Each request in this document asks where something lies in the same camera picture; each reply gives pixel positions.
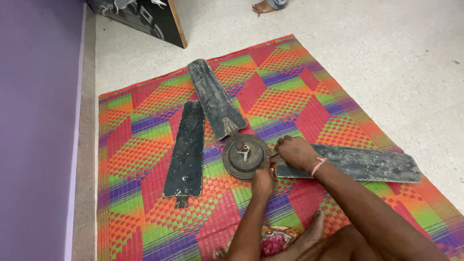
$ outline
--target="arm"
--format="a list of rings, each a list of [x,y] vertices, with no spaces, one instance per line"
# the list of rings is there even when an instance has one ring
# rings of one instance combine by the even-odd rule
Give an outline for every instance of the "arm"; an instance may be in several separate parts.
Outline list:
[[[259,260],[264,209],[274,192],[274,180],[274,169],[270,169],[267,157],[251,182],[250,203],[235,231],[226,260]]]
[[[292,167],[311,173],[311,165],[322,158],[301,137],[279,139],[276,150]],[[350,178],[329,162],[323,163],[314,178],[337,201],[353,226],[378,249],[401,260],[447,260],[441,251],[421,235],[376,194]]]

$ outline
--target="person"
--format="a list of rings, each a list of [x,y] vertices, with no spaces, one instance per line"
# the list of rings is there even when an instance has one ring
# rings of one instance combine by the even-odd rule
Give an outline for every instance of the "person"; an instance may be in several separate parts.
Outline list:
[[[274,192],[274,169],[267,157],[256,170],[251,183],[252,196],[248,208],[238,225],[229,251],[215,251],[215,259],[228,261],[293,260],[447,260],[441,251],[396,213],[376,194],[350,178],[328,161],[324,161],[302,137],[285,136],[278,140],[277,153],[286,163],[305,170],[330,193],[351,225],[321,240],[324,213],[316,211],[309,229],[301,234],[284,251],[261,257],[261,229],[264,209]]]
[[[255,13],[269,13],[284,8],[286,4],[287,0],[264,0],[251,7]]]

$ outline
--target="pant leg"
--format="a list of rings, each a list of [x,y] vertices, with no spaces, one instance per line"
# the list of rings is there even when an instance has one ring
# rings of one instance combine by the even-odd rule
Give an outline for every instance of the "pant leg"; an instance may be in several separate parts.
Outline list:
[[[284,8],[285,4],[287,3],[287,0],[266,0],[267,3],[274,9],[280,10]]]

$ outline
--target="floor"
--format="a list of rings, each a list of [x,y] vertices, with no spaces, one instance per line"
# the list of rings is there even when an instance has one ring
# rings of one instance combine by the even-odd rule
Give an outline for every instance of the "floor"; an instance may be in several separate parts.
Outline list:
[[[97,95],[293,33],[464,213],[464,1],[253,3],[176,1],[185,50],[97,16]]]

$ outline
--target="colorful mat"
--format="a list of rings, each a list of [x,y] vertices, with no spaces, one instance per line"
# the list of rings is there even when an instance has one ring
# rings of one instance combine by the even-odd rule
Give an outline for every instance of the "colorful mat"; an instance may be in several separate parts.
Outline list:
[[[403,152],[293,35],[209,65],[248,121],[242,133],[273,147],[284,135],[311,143]],[[227,248],[251,197],[250,183],[227,173],[225,142],[205,125],[203,190],[189,208],[174,209],[162,190],[182,104],[197,96],[185,68],[99,98],[98,260],[209,260]],[[464,217],[427,180],[362,182],[451,260],[464,259]],[[266,207],[273,226],[308,228],[322,208],[324,232],[349,224],[314,180],[279,178]]]

